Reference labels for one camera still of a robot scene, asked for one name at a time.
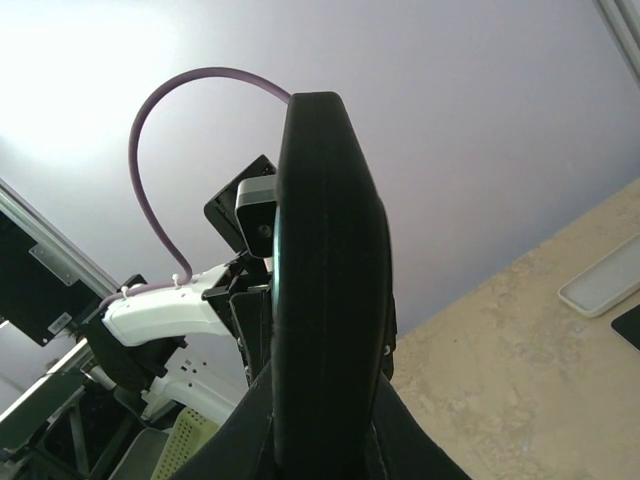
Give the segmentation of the silver smartphone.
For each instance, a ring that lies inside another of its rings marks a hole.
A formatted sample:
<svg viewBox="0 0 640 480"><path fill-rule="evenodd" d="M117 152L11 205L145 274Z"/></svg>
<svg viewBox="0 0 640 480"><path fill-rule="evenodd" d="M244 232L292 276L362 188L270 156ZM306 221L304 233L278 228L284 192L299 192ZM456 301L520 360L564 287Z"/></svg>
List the silver smartphone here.
<svg viewBox="0 0 640 480"><path fill-rule="evenodd" d="M640 305L614 319L611 328L636 350L640 350Z"/></svg>

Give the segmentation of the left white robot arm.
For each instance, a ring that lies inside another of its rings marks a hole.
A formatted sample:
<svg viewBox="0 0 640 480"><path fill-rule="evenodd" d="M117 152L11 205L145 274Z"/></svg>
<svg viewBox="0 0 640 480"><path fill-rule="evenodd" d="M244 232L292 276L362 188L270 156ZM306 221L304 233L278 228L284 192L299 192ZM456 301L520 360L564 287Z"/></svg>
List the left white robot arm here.
<svg viewBox="0 0 640 480"><path fill-rule="evenodd" d="M162 288L139 285L105 300L99 320L108 338L124 349L191 334L225 336L221 316L204 300L206 286L222 278L214 267L185 285ZM368 416L377 385L377 368L394 351L397 322L393 298L381 300L391 287L391 271L375 266L367 277L335 278L327 266L313 263L299 274L284 254L273 258L273 388L274 408L281 416L300 418L304 401L318 395L329 401L356 383L351 410ZM364 299L372 293L373 300Z"/></svg>

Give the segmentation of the black cased phone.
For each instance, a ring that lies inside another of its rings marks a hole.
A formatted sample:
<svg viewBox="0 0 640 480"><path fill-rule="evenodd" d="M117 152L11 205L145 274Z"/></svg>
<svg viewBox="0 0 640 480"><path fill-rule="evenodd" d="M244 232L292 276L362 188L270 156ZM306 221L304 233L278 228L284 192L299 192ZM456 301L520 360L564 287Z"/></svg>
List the black cased phone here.
<svg viewBox="0 0 640 480"><path fill-rule="evenodd" d="M345 479L363 458L391 290L386 214L341 98L298 93L277 175L275 462Z"/></svg>

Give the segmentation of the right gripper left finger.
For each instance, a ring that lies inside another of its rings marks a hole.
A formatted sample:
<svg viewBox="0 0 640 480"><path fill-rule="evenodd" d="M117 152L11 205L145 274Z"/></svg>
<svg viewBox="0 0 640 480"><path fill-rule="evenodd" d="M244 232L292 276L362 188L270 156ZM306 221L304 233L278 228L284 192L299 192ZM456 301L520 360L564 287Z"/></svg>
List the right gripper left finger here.
<svg viewBox="0 0 640 480"><path fill-rule="evenodd" d="M272 364L217 433L173 475L177 480L276 479Z"/></svg>

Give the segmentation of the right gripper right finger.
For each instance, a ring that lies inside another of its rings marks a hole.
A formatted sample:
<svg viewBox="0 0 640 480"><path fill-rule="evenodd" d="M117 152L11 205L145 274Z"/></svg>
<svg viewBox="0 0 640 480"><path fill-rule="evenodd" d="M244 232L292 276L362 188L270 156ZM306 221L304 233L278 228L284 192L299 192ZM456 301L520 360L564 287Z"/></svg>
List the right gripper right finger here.
<svg viewBox="0 0 640 480"><path fill-rule="evenodd" d="M381 376L366 436L366 479L469 480L470 476L419 426Z"/></svg>

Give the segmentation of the beige phone case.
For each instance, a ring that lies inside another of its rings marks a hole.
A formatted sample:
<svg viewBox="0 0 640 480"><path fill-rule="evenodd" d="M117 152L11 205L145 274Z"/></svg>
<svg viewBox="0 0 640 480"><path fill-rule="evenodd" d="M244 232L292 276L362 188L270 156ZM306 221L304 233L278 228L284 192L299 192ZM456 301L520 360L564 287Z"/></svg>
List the beige phone case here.
<svg viewBox="0 0 640 480"><path fill-rule="evenodd" d="M639 290L636 234L559 288L558 298L587 318L598 317Z"/></svg>

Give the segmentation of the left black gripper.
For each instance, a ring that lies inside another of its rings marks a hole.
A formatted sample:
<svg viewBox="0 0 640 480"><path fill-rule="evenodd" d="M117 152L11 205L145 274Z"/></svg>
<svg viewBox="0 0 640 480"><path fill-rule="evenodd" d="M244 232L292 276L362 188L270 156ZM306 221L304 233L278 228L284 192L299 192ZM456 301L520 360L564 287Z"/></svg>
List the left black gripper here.
<svg viewBox="0 0 640 480"><path fill-rule="evenodd" d="M389 252L276 252L286 255L295 265L299 274L310 274L313 263L327 266L335 278L355 280L367 277L380 279L380 274L366 274L367 269L380 266L391 271L391 287L388 294L378 298L393 298L393 256ZM272 364L273 338L273 264L268 272L250 272L247 265L236 256L224 265L225 272L214 286L205 290L204 300L218 313L234 337L241 354L247 382L253 384L261 371ZM373 300L372 293L364 294L364 299ZM388 380L393 374L393 354L377 368L377 385L380 377ZM345 388L356 388L355 381L349 381Z"/></svg>

